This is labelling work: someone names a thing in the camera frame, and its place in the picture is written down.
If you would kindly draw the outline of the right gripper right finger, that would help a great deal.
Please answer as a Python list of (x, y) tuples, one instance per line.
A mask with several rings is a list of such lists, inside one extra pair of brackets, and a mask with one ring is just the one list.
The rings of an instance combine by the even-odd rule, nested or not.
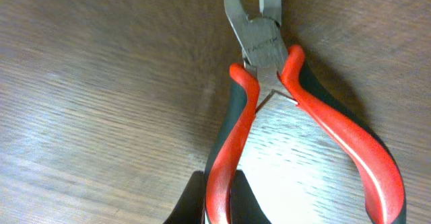
[(230, 190), (231, 224), (270, 224), (242, 170), (236, 170)]

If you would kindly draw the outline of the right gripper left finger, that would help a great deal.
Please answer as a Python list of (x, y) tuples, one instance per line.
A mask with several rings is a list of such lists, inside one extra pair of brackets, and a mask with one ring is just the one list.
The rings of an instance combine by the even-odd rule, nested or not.
[(205, 187), (204, 173), (193, 172), (164, 224), (203, 224)]

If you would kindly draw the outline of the red diagonal cutters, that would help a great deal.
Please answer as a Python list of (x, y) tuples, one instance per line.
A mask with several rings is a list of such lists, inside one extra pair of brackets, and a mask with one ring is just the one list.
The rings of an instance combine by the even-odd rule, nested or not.
[(203, 219), (232, 223), (245, 210), (234, 204), (239, 192), (238, 164), (258, 112), (279, 94), (310, 116), (352, 160), (364, 190), (372, 223), (405, 223), (407, 201), (401, 171), (383, 140), (336, 99), (310, 68), (304, 49), (286, 44), (281, 32), (282, 0), (259, 0), (250, 16), (242, 0), (223, 0), (224, 11), (240, 45), (241, 60), (229, 68), (227, 114), (204, 171)]

